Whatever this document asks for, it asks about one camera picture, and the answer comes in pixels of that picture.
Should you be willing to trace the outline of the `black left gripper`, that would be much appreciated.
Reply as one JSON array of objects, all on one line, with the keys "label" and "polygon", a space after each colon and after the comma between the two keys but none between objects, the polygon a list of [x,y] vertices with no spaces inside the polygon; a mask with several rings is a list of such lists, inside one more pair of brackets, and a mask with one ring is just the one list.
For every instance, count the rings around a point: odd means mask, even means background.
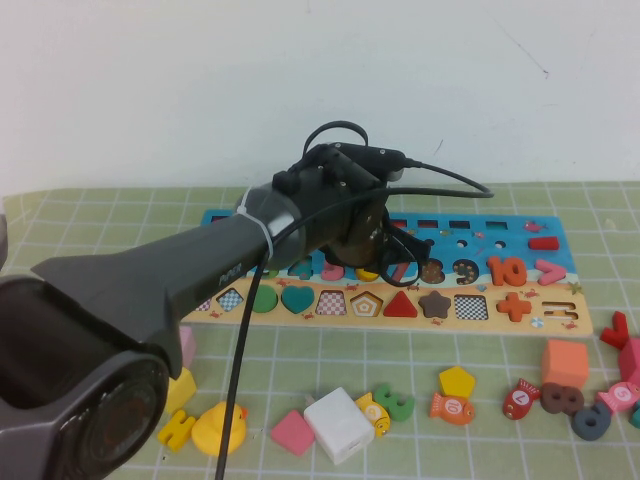
[{"label": "black left gripper", "polygon": [[[340,266],[364,268],[378,262],[378,273],[392,286],[410,286],[419,279],[420,261],[428,258],[431,244],[420,240],[387,220],[387,188],[361,194],[340,194],[326,203],[314,200],[299,232],[304,234],[304,253],[321,251]],[[389,251],[384,251],[388,236]],[[394,276],[391,268],[402,264],[416,267],[413,277]]]}]

